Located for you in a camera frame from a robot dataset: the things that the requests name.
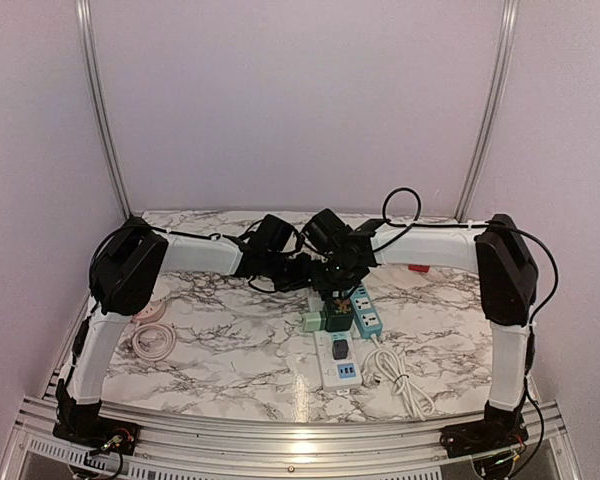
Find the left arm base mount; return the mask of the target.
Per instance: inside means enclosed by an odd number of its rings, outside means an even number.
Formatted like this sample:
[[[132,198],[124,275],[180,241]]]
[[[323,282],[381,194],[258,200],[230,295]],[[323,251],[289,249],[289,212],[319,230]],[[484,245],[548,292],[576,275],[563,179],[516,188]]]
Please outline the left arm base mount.
[[[57,402],[54,437],[101,450],[108,441],[119,436],[121,440],[114,446],[123,455],[134,453],[139,435],[137,424],[103,417],[100,415],[101,402],[80,405],[66,392],[57,395]]]

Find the small black usb charger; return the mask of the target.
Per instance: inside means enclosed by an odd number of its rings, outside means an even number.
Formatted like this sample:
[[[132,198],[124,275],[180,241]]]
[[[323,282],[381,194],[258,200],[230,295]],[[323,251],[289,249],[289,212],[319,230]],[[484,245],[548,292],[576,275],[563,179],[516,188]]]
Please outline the small black usb charger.
[[[349,342],[346,339],[336,339],[332,342],[332,357],[334,360],[348,359],[349,353]]]

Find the dark green cube adapter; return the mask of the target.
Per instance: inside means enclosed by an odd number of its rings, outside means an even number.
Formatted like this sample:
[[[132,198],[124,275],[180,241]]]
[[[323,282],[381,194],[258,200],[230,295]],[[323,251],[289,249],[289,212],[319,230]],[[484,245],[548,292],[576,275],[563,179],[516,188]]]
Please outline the dark green cube adapter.
[[[324,302],[325,330],[330,333],[349,331],[353,323],[353,307],[349,299],[328,298]]]

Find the teal power strip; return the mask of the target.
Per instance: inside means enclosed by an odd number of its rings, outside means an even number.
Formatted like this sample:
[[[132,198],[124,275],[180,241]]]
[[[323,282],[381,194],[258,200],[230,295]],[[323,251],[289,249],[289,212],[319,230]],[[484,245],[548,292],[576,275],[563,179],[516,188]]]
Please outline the teal power strip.
[[[360,337],[366,340],[370,340],[373,336],[379,337],[383,330],[383,323],[363,284],[351,292],[349,300]]]

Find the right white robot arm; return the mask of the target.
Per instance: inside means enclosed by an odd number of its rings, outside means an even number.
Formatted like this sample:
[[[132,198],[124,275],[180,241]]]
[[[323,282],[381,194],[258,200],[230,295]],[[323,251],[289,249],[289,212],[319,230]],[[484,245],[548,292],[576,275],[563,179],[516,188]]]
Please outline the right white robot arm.
[[[531,360],[531,329],[544,307],[537,299],[539,267],[527,244],[536,236],[520,229],[511,216],[496,214],[483,223],[421,224],[391,227],[371,219],[357,228],[334,212],[316,214],[304,229],[325,256],[313,281],[319,292],[351,291],[380,265],[420,265],[463,270],[477,275],[480,301],[492,330],[492,384],[475,438],[495,448],[514,431],[510,413],[524,397]]]

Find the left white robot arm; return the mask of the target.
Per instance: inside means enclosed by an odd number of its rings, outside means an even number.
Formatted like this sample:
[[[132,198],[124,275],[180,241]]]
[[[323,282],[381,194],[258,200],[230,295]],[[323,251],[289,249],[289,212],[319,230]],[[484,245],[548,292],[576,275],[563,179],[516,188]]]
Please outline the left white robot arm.
[[[275,292],[310,284],[311,258],[284,246],[291,225],[267,216],[258,229],[242,236],[168,232],[140,217],[129,218],[96,248],[88,285],[94,308],[77,338],[77,349],[63,366],[56,390],[60,405],[78,406],[66,426],[86,445],[105,438],[106,423],[86,406],[101,402],[106,370],[119,337],[150,301],[163,272],[188,271],[228,277],[264,277]]]

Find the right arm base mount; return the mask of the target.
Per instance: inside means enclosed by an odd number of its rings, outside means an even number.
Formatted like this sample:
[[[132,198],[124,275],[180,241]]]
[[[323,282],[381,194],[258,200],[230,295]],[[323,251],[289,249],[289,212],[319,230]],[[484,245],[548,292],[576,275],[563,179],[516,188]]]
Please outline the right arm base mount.
[[[521,414],[524,401],[513,410],[496,408],[489,401],[480,420],[445,426],[440,444],[449,458],[480,454],[526,442],[529,438]]]

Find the red cube socket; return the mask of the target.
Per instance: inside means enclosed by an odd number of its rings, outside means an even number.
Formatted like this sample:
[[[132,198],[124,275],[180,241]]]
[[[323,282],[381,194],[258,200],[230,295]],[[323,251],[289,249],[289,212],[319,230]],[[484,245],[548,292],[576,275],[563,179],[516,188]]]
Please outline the red cube socket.
[[[409,264],[408,269],[410,271],[423,273],[423,274],[426,274],[430,271],[430,267],[428,265]]]

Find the white long power strip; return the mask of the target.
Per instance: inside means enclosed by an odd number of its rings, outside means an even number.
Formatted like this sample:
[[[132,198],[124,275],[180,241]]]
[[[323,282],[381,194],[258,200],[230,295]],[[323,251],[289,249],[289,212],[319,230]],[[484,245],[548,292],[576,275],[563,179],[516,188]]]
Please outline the white long power strip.
[[[324,301],[312,290],[307,293],[309,312],[323,311]],[[325,329],[312,334],[316,348],[318,369],[322,388],[327,392],[343,392],[355,390],[362,385],[361,368],[357,359],[352,339],[354,321],[349,331],[330,333]],[[346,339],[349,342],[349,358],[334,360],[332,357],[332,342],[336,339]]]

